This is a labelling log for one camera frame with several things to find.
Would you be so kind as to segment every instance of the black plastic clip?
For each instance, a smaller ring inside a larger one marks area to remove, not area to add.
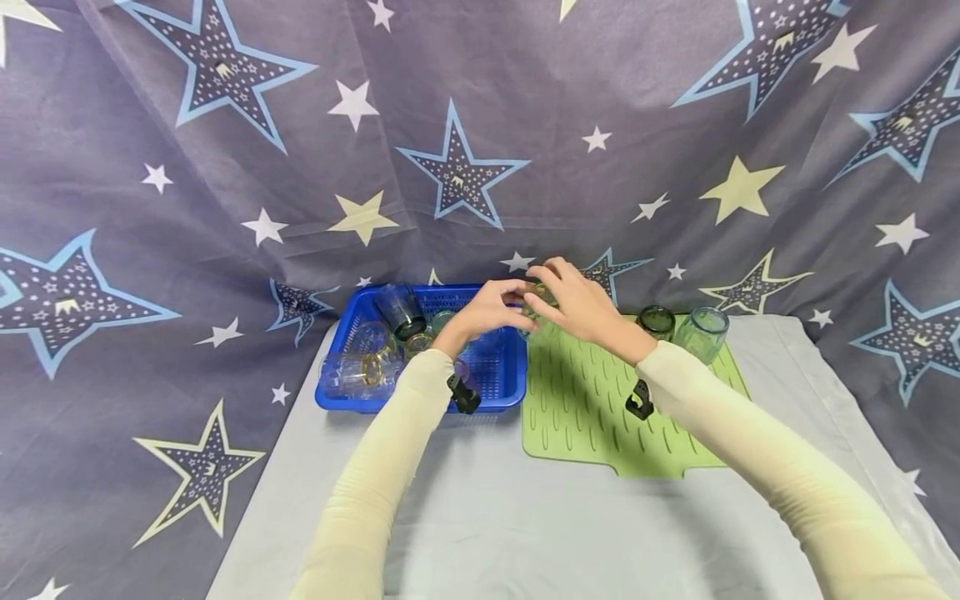
[[[640,398],[639,404],[634,400],[634,396]],[[626,409],[640,420],[647,420],[654,414],[654,403],[650,401],[650,387],[643,379],[638,380],[634,386],[634,393],[627,398]]]
[[[450,392],[453,392],[453,403],[461,413],[472,415],[480,407],[480,395],[464,383],[457,373],[446,380],[446,385],[450,388]]]

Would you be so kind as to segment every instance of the green drying mat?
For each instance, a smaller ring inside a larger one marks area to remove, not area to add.
[[[619,358],[554,325],[532,342],[522,404],[523,449],[530,456],[610,465],[629,478],[682,479],[688,468],[724,466],[660,409],[647,420],[627,412],[636,373]],[[726,345],[710,369],[747,396]]]

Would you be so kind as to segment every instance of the star-patterned backdrop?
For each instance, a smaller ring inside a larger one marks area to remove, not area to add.
[[[0,597],[203,598],[353,292],[557,254],[801,319],[960,548],[960,5],[435,4],[0,3]]]

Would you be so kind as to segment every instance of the blue plastic basket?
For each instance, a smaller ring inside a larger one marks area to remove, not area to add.
[[[363,352],[368,348],[358,348],[354,344],[353,334],[357,327],[367,321],[380,319],[373,306],[373,295],[379,288],[363,289],[350,298],[340,326],[333,337],[330,353]],[[463,308],[476,295],[479,285],[435,285],[414,286],[414,295],[417,297],[423,314],[429,323],[433,316],[442,310],[457,311]],[[496,340],[498,351],[477,351],[484,345],[493,343],[492,337],[500,336]],[[470,345],[460,355],[470,368],[470,375],[479,388],[482,401],[477,413],[502,413],[511,406],[516,406],[523,399],[527,391],[527,347],[516,329],[503,327],[482,337],[477,343]],[[387,396],[358,400],[348,397],[327,397],[321,392],[318,385],[314,391],[314,398],[322,408],[328,411],[353,411],[356,413],[377,413],[387,403]],[[453,402],[446,409],[447,413],[456,413]]]

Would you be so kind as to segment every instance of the sleeve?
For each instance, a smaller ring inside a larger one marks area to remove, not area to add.
[[[291,600],[381,600],[396,508],[450,402],[453,362],[430,349],[403,370],[333,489]]]
[[[790,527],[827,600],[949,600],[874,500],[789,427],[669,343],[637,363],[660,410]]]

